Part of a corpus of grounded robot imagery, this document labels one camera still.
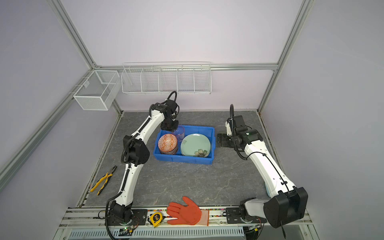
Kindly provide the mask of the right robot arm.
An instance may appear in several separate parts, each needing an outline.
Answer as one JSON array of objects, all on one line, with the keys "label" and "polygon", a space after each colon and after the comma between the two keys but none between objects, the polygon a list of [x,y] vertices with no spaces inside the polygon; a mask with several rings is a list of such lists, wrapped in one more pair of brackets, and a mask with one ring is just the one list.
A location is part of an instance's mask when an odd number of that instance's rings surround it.
[{"label": "right robot arm", "polygon": [[273,228],[279,228],[302,219],[308,202],[308,193],[298,188],[278,166],[262,135],[246,125],[243,116],[235,115],[230,106],[226,121],[226,134],[221,134],[222,145],[233,149],[244,161],[251,161],[259,171],[266,186],[269,200],[249,198],[239,205],[238,218],[249,223],[265,219]]}]

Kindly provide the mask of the mint green flower plate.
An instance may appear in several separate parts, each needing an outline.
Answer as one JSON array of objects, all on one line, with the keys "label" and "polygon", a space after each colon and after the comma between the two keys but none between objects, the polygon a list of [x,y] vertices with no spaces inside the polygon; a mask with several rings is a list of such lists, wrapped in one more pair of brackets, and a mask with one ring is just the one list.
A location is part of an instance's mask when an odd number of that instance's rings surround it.
[{"label": "mint green flower plate", "polygon": [[202,134],[190,134],[181,143],[181,153],[183,156],[205,158],[210,152],[211,142]]}]

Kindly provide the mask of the purple striped bowl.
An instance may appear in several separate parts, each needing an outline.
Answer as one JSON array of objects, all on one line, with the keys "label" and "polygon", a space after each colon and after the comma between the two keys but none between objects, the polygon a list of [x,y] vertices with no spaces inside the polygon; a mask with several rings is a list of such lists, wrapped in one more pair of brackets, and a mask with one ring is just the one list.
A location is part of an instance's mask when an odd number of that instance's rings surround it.
[{"label": "purple striped bowl", "polygon": [[160,150],[160,153],[163,155],[175,155],[178,152],[178,148],[173,149],[172,151],[169,152],[164,152]]}]

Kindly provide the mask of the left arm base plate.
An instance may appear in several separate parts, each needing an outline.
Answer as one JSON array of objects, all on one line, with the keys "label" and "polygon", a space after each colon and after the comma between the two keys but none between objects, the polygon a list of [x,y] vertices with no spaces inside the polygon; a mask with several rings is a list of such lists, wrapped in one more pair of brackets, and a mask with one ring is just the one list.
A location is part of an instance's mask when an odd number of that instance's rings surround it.
[{"label": "left arm base plate", "polygon": [[109,226],[143,226],[146,224],[147,218],[147,209],[133,209],[124,213],[109,211],[106,220]]}]

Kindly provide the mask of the pink transparent cup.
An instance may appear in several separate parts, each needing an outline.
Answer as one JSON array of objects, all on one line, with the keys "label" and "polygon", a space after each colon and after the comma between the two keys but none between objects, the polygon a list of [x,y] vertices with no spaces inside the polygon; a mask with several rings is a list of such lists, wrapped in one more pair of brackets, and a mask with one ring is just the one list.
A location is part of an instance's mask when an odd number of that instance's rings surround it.
[{"label": "pink transparent cup", "polygon": [[178,128],[173,132],[173,134],[176,136],[178,142],[182,142],[185,138],[185,128],[179,125]]}]

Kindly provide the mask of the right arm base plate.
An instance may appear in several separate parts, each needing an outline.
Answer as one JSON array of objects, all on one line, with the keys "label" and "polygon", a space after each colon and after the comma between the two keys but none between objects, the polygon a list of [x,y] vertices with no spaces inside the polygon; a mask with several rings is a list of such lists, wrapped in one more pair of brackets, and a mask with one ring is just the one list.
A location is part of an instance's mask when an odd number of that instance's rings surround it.
[{"label": "right arm base plate", "polygon": [[243,216],[239,208],[226,208],[223,216],[228,224],[265,224],[268,222],[261,217]]}]

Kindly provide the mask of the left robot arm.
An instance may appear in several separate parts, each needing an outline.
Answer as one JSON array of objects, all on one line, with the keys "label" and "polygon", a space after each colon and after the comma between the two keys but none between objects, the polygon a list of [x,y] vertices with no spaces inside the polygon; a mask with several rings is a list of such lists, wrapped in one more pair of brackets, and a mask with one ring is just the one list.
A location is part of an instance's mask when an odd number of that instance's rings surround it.
[{"label": "left robot arm", "polygon": [[180,107],[177,104],[177,91],[173,91],[161,103],[152,104],[146,120],[131,135],[123,139],[121,163],[125,165],[124,177],[116,196],[107,200],[106,224],[128,225],[134,214],[132,204],[139,174],[150,157],[147,143],[158,126],[173,132],[178,128],[176,120]]}]

